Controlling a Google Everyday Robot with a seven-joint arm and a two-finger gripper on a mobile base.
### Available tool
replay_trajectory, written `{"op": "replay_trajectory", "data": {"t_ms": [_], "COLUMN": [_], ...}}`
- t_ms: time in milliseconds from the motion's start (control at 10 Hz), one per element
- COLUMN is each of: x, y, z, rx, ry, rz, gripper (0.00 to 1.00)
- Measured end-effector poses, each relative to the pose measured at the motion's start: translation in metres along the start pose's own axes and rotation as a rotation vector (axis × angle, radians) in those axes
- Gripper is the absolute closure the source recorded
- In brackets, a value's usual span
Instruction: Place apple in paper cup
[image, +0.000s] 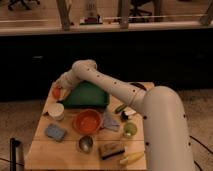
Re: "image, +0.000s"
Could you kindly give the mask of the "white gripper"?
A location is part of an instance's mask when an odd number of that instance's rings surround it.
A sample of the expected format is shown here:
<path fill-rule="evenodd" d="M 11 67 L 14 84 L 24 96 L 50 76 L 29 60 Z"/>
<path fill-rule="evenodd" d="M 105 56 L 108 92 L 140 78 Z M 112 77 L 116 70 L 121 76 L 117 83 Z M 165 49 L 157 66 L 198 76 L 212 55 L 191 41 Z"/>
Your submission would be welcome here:
<path fill-rule="evenodd" d="M 67 81 L 64 78 L 60 77 L 53 83 L 53 87 L 54 88 L 68 89 L 69 84 L 67 83 Z"/>

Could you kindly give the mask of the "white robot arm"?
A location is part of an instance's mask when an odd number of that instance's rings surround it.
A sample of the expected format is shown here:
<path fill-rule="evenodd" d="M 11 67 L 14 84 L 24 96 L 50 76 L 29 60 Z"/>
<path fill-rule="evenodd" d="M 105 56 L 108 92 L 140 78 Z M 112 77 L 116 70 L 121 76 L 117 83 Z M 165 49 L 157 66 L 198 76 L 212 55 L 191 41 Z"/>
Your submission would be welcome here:
<path fill-rule="evenodd" d="M 105 90 L 143 117 L 148 171 L 195 171 L 187 118 L 182 100 L 169 87 L 148 91 L 105 75 L 94 60 L 78 60 L 55 84 L 68 91 L 88 81 Z"/>

